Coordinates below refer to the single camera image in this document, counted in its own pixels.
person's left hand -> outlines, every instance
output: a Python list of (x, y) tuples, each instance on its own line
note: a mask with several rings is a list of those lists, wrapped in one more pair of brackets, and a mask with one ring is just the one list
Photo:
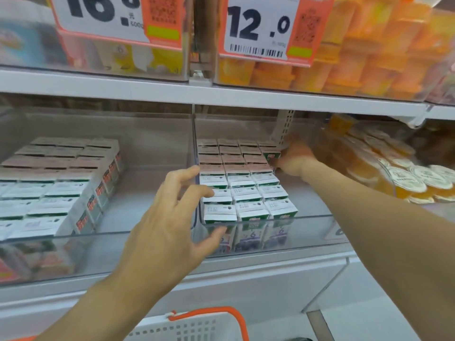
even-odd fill
[(190, 185), (180, 201), (182, 184), (199, 173), (198, 166), (171, 171), (141, 221), (133, 228), (111, 280), (150, 299), (153, 305), (195, 269), (220, 244), (225, 227), (218, 227), (204, 241), (191, 241), (191, 220), (199, 200), (213, 196), (206, 185)]

hand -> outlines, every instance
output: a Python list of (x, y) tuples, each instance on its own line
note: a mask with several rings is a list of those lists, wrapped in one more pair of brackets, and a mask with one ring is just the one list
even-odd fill
[(305, 163), (317, 161), (317, 159), (311, 149), (299, 139), (298, 135), (290, 134), (284, 139), (289, 143), (288, 148), (281, 151), (280, 158), (272, 159), (270, 163), (273, 167), (281, 168), (288, 175), (302, 176)]
[(199, 173), (198, 166), (171, 171), (155, 200), (133, 228), (112, 278), (133, 291), (150, 308), (195, 269), (220, 244), (225, 227), (204, 241), (191, 241), (191, 218), (199, 200), (213, 196), (206, 185), (190, 185), (180, 201), (182, 184)]

person's right arm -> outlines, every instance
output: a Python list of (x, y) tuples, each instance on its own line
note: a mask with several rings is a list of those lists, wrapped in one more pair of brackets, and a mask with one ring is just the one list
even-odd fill
[(301, 143), (276, 166), (312, 186), (422, 340), (455, 340), (455, 224), (343, 176)]

qr code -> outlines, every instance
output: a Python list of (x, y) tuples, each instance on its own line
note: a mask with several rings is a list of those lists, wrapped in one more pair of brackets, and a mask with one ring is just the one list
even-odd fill
[(317, 10), (314, 8), (307, 9), (300, 15), (299, 27), (294, 41), (302, 47), (313, 44), (320, 23), (321, 16), (318, 15)]
[(177, 24), (177, 0), (150, 0), (151, 19), (156, 22)]

price sign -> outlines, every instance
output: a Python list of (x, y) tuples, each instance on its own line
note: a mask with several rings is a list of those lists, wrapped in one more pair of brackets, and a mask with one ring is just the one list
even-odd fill
[[(157, 20), (162, 26), (154, 33), (147, 34), (144, 17), (151, 17), (151, 0), (50, 0), (57, 26), (60, 30), (93, 38), (120, 39), (128, 42), (156, 44), (161, 47), (181, 49), (181, 26), (183, 3), (175, 4), (175, 23), (168, 25), (168, 19)], [(166, 12), (171, 5), (156, 5)], [(166, 41), (166, 31), (174, 31), (171, 43)]]
[(347, 240), (348, 238), (344, 234), (343, 230), (341, 227), (338, 225), (338, 223), (333, 220), (332, 223), (332, 228), (330, 231), (327, 233), (327, 235), (324, 237), (326, 241), (335, 241), (335, 240)]
[(332, 6), (333, 0), (222, 0), (219, 52), (308, 66)]

